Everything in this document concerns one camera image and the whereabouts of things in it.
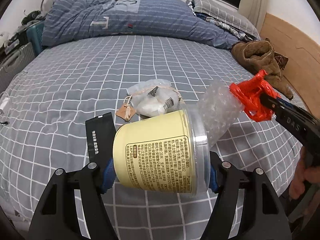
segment barcode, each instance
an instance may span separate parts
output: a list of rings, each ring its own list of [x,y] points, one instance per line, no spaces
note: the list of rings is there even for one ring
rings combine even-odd
[[[159,87],[155,87],[153,90],[151,90],[148,95],[152,96],[152,97],[155,97],[156,96],[156,93],[157,93],[157,90],[158,90]]]
[[[168,108],[173,107],[173,104],[173,99],[169,98],[165,101],[163,108],[167,110]]]

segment silver screw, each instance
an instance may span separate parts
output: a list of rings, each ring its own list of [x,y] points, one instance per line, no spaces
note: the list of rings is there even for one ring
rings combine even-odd
[[[259,175],[263,174],[263,169],[257,168],[256,169],[256,173],[258,173]]]
[[[89,163],[89,164],[88,164],[88,168],[89,168],[89,169],[94,169],[95,167],[97,167],[97,164],[96,164],[96,163]]]
[[[226,169],[229,169],[231,167],[230,162],[223,162],[222,166],[225,167]]]
[[[63,169],[57,169],[56,170],[56,175],[61,175],[63,173]]]

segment suitcase handle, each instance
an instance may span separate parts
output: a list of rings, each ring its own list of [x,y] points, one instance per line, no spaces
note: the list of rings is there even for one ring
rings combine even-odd
[[[5,62],[3,62],[0,67],[2,66],[4,68],[4,71],[6,73],[9,72],[9,68],[12,65],[19,65],[21,61],[23,60],[23,54],[21,51],[16,51],[11,57],[9,57]]]

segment black packet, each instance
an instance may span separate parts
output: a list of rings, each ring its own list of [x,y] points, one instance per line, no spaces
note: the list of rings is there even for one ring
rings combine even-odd
[[[103,184],[103,171],[112,158],[113,141],[116,136],[116,127],[112,113],[96,116],[85,121],[87,144],[90,163],[99,167],[98,185]]]

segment pillow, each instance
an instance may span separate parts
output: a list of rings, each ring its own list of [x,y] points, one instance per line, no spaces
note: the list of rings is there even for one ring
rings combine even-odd
[[[260,39],[259,32],[256,27],[254,27],[254,25],[241,14],[231,11],[214,0],[193,0],[193,3],[195,5],[195,12],[208,14],[215,19],[252,35],[256,39]]]
[[[238,42],[196,17],[181,0],[55,0],[44,21],[42,45],[119,33],[182,38],[221,49]]]

